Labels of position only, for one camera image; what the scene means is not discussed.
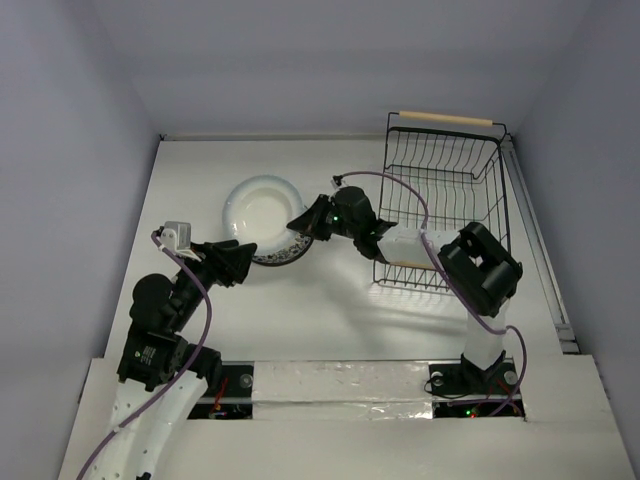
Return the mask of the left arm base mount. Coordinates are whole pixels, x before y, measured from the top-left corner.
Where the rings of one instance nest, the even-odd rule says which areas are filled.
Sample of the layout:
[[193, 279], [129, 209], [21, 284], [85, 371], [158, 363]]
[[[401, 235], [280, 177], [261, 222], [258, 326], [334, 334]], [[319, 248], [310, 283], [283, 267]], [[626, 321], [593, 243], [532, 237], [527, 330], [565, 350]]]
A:
[[210, 388], [189, 420], [249, 420], [253, 417], [254, 363], [225, 362], [219, 385]]

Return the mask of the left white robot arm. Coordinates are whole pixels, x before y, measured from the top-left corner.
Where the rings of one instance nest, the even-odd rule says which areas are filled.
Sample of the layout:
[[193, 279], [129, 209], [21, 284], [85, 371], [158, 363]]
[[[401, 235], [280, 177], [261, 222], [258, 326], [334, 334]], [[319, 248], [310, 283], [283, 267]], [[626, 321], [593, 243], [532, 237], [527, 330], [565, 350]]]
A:
[[213, 320], [209, 291], [243, 283], [257, 246], [171, 245], [165, 232], [152, 232], [151, 240], [179, 270], [173, 278], [149, 274], [134, 286], [108, 432], [80, 479], [158, 478], [193, 407], [223, 384], [221, 355], [205, 344]]

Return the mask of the white pale blue bowl plate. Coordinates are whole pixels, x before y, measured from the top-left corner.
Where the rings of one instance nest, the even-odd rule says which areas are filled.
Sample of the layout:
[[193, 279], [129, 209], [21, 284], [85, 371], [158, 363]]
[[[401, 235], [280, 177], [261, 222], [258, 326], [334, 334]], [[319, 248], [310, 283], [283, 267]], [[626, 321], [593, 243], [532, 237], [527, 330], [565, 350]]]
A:
[[305, 211], [298, 189], [284, 178], [259, 175], [236, 185], [225, 200], [222, 225], [241, 244], [255, 243], [266, 256], [293, 246], [297, 233], [287, 224]]

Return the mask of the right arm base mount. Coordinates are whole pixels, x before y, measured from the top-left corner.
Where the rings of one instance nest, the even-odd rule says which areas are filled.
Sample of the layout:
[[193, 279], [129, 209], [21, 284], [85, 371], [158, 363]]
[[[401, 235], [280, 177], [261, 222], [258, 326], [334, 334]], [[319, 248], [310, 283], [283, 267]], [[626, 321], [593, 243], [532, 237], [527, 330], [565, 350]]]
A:
[[429, 365], [423, 390], [432, 399], [433, 417], [525, 418], [519, 380], [512, 359], [503, 359], [487, 372], [464, 359]]

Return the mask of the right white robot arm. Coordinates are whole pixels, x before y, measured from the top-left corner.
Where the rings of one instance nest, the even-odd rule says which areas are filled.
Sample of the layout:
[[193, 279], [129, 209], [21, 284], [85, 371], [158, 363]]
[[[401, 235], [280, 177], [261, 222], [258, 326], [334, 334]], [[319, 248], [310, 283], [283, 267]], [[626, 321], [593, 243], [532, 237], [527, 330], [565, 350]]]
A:
[[377, 217], [364, 191], [347, 186], [318, 196], [287, 228], [319, 241], [349, 238], [362, 256], [382, 264], [436, 271], [467, 310], [455, 373], [460, 392], [484, 393], [496, 381], [505, 359], [506, 311], [523, 269], [484, 225], [408, 228]]

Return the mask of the blue floral pattern plate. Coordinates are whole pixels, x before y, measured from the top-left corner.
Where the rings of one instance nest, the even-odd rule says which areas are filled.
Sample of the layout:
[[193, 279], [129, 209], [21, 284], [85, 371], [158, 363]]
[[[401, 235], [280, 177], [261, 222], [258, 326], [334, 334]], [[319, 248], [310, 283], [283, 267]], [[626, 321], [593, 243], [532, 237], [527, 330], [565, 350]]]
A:
[[273, 253], [254, 255], [252, 261], [261, 266], [280, 267], [291, 264], [304, 256], [311, 248], [314, 239], [297, 233], [289, 245]]

